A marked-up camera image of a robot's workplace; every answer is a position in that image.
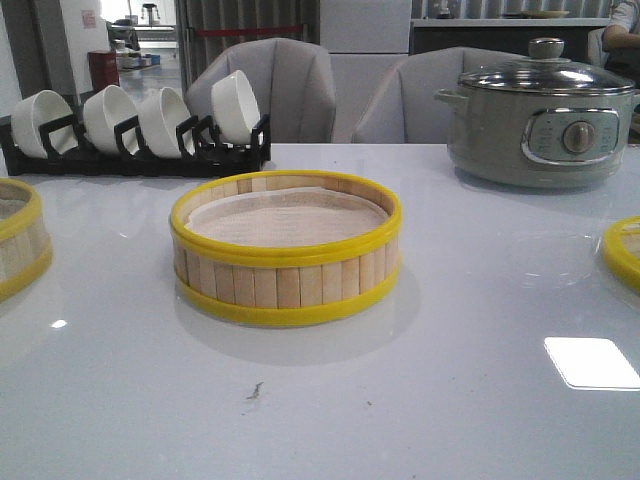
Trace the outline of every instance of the white table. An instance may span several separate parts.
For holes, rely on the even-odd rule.
[[[638,478],[640,393],[569,388],[544,342],[609,339],[640,370],[640,296],[597,252],[640,212],[639,150],[568,192],[467,177],[440,145],[274,145],[267,168],[399,195],[389,296],[309,328],[222,322],[174,285],[167,217],[200,180],[18,177],[54,261],[0,304],[0,478]]]

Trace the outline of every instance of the yellow rim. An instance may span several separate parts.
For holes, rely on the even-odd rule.
[[[24,182],[10,178],[0,179],[0,184],[11,185],[29,194],[29,200],[19,211],[9,218],[0,220],[0,242],[11,237],[29,227],[42,214],[42,202],[38,193]]]
[[[623,241],[630,235],[640,235],[640,216],[620,220],[605,231],[602,255],[614,275],[629,287],[640,290],[640,258],[629,252]]]
[[[51,242],[44,252],[28,267],[4,282],[0,282],[0,302],[25,288],[51,265],[53,249]]]
[[[202,310],[238,323],[265,327],[302,327],[353,315],[380,301],[398,280],[400,262],[394,271],[371,290],[347,300],[301,308],[255,308],[220,302],[202,295],[177,277],[180,289]]]
[[[268,248],[246,247],[231,243],[219,242],[197,235],[180,222],[178,212],[193,196],[225,183],[235,183],[242,179],[268,176],[323,176],[335,179],[349,180],[367,185],[378,190],[391,199],[393,213],[377,228],[357,237],[339,242],[324,243],[307,247]],[[233,265],[243,265],[259,268],[305,267],[324,263],[339,262],[348,258],[359,257],[385,245],[399,230],[402,220],[400,202],[396,195],[387,188],[355,175],[344,173],[323,172],[318,170],[279,170],[270,172],[255,172],[227,177],[205,183],[183,195],[171,210],[171,233],[173,238],[187,250],[202,257]]]

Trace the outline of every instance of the gray chair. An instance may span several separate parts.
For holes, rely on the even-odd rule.
[[[211,115],[211,87],[242,70],[261,113],[270,114],[276,143],[326,143],[336,111],[329,53],[323,47],[286,38],[245,42],[226,49],[187,90],[192,114]]]
[[[587,61],[591,65],[604,68],[609,54],[602,49],[602,34],[605,28],[590,30],[587,34]]]
[[[355,126],[352,143],[446,143],[451,107],[433,98],[458,76],[481,66],[523,58],[513,53],[453,47],[395,64]]]

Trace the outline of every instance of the white bowl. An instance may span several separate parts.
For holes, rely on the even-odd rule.
[[[251,130],[260,120],[260,110],[242,70],[213,84],[211,103],[213,117],[224,138],[234,145],[251,143]]]
[[[69,104],[58,93],[42,90],[19,101],[11,112],[13,139],[22,152],[34,158],[47,158],[42,145],[40,125],[73,113]],[[77,147],[78,140],[71,126],[52,132],[51,145],[58,153]]]
[[[151,151],[161,158],[181,156],[176,127],[190,117],[182,97],[173,88],[164,87],[138,104],[142,136]],[[184,145],[189,153],[194,153],[191,132],[184,135]]]
[[[89,140],[103,153],[118,155],[118,145],[113,127],[137,115],[136,106],[122,88],[109,85],[89,98],[83,107],[84,125]],[[133,129],[122,135],[124,146],[130,153],[138,150]]]

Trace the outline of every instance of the wall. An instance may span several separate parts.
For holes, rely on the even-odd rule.
[[[94,50],[109,50],[106,23],[100,17],[100,0],[60,0],[60,8],[69,44],[76,92],[82,95],[93,90],[87,53]],[[83,11],[94,12],[95,28],[85,28]]]
[[[11,114],[11,110],[22,98],[18,86],[18,76],[16,75],[11,49],[9,48],[9,38],[4,24],[4,15],[0,5],[0,58],[4,58],[2,68],[0,68],[0,117]]]

